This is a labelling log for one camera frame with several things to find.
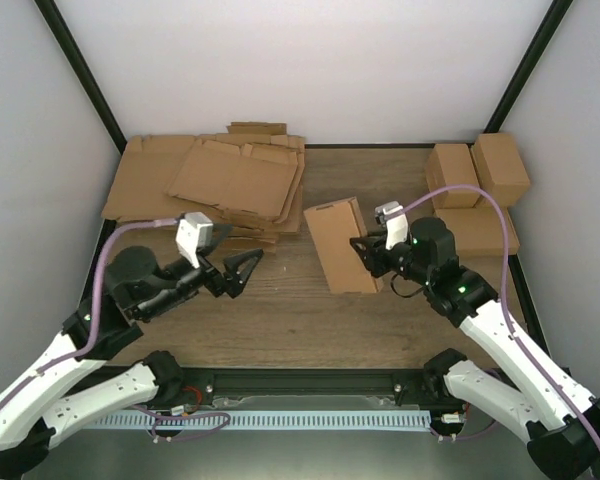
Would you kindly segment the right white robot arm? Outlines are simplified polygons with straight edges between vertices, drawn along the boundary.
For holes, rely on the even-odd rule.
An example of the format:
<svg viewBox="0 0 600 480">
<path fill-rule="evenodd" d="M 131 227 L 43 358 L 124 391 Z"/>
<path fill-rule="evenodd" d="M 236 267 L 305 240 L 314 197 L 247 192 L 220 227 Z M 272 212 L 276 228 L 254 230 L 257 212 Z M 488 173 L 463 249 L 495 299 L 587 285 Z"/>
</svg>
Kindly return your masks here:
<svg viewBox="0 0 600 480">
<path fill-rule="evenodd" d="M 391 219 L 380 235 L 349 241 L 375 278 L 413 281 L 431 308 L 478 344 L 508 377 L 502 382 L 448 349 L 425 366 L 424 389 L 438 403 L 477 406 L 518 437 L 550 479 L 600 478 L 600 397 L 557 365 L 511 317 L 503 296 L 462 265 L 445 223 Z"/>
</svg>

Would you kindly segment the brown cardboard box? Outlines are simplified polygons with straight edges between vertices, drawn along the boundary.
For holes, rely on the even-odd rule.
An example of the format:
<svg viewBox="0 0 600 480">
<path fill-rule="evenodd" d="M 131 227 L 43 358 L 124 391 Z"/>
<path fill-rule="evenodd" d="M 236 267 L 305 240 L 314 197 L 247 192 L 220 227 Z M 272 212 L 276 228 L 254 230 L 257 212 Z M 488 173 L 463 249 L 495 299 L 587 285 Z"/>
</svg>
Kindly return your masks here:
<svg viewBox="0 0 600 480">
<path fill-rule="evenodd" d="M 383 281 L 371 276 L 350 244 L 367 235 L 356 197 L 310 207 L 304 217 L 332 294 L 382 290 Z"/>
</svg>

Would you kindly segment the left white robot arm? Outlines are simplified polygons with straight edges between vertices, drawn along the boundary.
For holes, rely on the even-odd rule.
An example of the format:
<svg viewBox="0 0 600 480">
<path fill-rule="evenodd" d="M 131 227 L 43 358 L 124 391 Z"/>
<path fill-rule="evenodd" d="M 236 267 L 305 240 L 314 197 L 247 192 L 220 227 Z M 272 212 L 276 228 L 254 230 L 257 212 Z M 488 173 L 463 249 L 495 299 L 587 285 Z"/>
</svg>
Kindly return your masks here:
<svg viewBox="0 0 600 480">
<path fill-rule="evenodd" d="M 131 230 L 172 227 L 179 257 L 159 265 L 153 251 L 110 251 Z M 198 214 L 129 223 L 100 250 L 92 293 L 67 318 L 40 357 L 0 394 L 0 479 L 16 479 L 60 443 L 111 412 L 137 404 L 171 404 L 184 392 L 184 372 L 167 351 L 154 351 L 127 370 L 79 392 L 72 389 L 139 339 L 149 322 L 193 299 L 200 290 L 236 298 L 264 253 L 247 250 L 215 267 L 209 255 L 228 236 Z"/>
</svg>

